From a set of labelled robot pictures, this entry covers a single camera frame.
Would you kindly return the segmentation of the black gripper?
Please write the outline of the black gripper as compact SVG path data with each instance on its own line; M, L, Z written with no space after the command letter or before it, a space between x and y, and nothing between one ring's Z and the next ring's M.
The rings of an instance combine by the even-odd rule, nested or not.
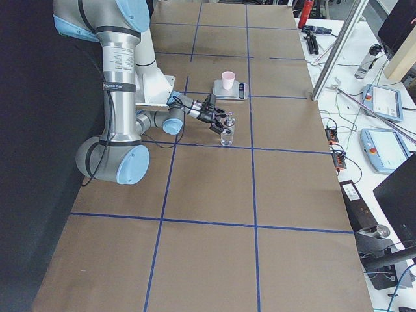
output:
M232 119L233 113L232 112L225 112L222 110L216 111L216 109L212 109L210 107L206 107L201 109L197 119L205 122L207 124L211 124L209 129L214 131L217 134L225 133L230 135L232 133L232 129L224 122L217 122L217 118L225 118L225 119Z

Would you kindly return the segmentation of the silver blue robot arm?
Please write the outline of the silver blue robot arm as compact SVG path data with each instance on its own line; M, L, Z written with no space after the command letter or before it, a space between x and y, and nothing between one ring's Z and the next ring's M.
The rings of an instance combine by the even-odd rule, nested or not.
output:
M151 128L178 134L191 116L226 131L226 112L213 95L203 102L174 90L174 78L157 65L150 31L154 1L55 1L57 31L102 47L105 126L76 153L79 171L89 179L121 185L138 183L150 153L142 136Z

